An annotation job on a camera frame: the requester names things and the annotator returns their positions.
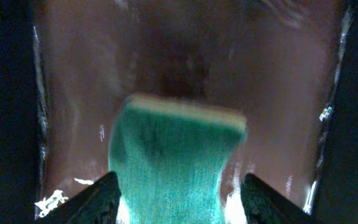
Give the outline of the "green and yellow sponge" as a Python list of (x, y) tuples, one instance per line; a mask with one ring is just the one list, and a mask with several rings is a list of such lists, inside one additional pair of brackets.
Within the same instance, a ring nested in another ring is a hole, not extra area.
[(246, 140), (239, 111), (176, 98), (128, 96), (112, 128), (128, 223), (223, 223), (222, 172)]

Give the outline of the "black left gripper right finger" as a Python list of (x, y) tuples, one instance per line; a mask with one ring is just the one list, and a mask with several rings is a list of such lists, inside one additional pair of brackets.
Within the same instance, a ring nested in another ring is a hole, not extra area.
[(252, 173), (241, 183), (241, 203), (247, 223), (321, 224)]

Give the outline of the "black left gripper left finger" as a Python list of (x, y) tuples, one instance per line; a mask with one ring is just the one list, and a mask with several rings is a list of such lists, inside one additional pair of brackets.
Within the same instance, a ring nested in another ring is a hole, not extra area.
[(36, 224), (115, 224), (121, 191), (115, 172), (109, 172)]

